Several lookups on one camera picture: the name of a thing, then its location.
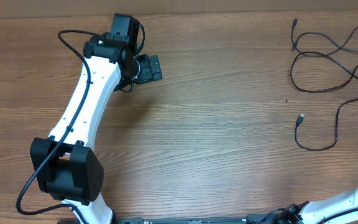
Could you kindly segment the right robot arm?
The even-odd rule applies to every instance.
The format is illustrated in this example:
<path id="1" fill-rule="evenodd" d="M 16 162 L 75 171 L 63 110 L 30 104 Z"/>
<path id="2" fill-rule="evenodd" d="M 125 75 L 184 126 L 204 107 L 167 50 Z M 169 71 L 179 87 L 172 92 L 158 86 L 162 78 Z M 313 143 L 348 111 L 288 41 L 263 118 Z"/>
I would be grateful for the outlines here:
<path id="1" fill-rule="evenodd" d="M 275 223 L 324 224 L 358 221 L 358 187 L 331 198 L 288 206 Z"/>

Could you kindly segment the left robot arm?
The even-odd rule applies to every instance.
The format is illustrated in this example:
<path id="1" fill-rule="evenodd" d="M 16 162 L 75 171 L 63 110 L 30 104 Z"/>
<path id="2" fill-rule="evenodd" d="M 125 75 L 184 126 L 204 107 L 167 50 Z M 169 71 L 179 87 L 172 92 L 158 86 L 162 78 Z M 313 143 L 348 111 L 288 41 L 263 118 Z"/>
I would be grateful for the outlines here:
<path id="1" fill-rule="evenodd" d="M 157 55 L 142 54 L 143 25 L 126 14 L 114 15 L 111 30 L 90 32 L 83 53 L 80 79 L 61 119 L 46 139 L 35 138 L 30 146 L 34 173 L 20 192 L 16 208 L 21 214 L 23 196 L 37 181 L 42 192 L 58 205 L 37 210 L 40 214 L 68 207 L 76 223 L 116 223 L 117 218 L 101 195 L 104 169 L 94 153 L 99 123 L 115 91 L 130 92 L 163 78 Z"/>

